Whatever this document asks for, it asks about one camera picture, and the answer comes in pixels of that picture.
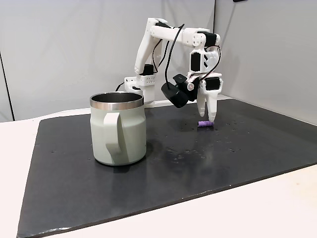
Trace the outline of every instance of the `mug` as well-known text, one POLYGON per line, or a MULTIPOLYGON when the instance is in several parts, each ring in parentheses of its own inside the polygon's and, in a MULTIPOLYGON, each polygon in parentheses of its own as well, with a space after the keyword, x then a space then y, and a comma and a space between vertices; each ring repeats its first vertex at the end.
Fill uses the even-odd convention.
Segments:
POLYGON ((90 98, 91 136, 96 160, 128 165, 146 153, 144 97, 132 92, 109 92, 90 98))

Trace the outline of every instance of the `purple block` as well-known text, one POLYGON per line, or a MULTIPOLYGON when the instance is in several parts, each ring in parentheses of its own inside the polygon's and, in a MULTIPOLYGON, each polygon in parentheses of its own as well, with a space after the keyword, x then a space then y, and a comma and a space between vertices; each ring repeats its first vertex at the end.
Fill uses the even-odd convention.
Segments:
POLYGON ((206 126, 213 126, 214 123, 208 120, 203 120, 198 122, 198 127, 206 127, 206 126))

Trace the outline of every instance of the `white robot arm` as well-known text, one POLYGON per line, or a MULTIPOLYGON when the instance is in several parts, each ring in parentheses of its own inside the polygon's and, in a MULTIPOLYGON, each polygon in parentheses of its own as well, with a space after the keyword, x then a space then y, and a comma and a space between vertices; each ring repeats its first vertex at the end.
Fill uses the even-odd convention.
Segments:
POLYGON ((143 94, 146 104, 155 100, 156 71, 154 68, 156 65, 159 66, 162 40, 175 40, 175 42, 194 48, 190 53, 187 76, 178 74, 173 77, 176 85, 167 82, 166 78, 166 83, 161 88, 162 92, 178 108, 184 106, 188 100, 197 100, 201 116, 205 114, 205 102, 207 101, 209 121, 213 122, 217 111, 217 95, 222 90, 223 81, 220 73, 213 73, 221 57, 221 53, 219 54, 217 50, 220 36, 210 33, 208 29, 186 28, 180 30, 177 27, 168 26, 164 19, 149 18, 135 62, 136 76, 124 79, 125 90, 143 94), (153 54, 151 63, 146 64, 151 54, 153 54))

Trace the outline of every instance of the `gray wall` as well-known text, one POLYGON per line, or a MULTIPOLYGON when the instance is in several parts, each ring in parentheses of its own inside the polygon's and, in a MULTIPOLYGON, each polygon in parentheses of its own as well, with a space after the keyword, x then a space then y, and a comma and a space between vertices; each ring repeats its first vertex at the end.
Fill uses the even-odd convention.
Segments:
POLYGON ((315 0, 217 0, 223 93, 317 124, 316 9, 315 0))
POLYGON ((0 122, 12 121, 12 114, 0 62, 0 122))
MULTIPOLYGON (((16 119, 86 108, 134 76, 148 17, 212 30, 214 0, 0 0, 0 49, 16 119)), ((187 73, 175 45, 169 77, 187 73)), ((165 64, 159 69, 156 100, 165 64)))

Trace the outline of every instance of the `black mat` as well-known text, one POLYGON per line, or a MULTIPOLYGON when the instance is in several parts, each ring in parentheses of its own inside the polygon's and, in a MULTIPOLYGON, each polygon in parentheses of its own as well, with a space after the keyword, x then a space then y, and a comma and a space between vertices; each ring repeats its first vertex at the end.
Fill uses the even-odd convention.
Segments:
POLYGON ((139 214, 317 163, 317 126, 236 100, 214 128, 196 104, 146 109, 147 154, 125 167, 93 156, 90 115, 41 121, 18 237, 42 237, 139 214))

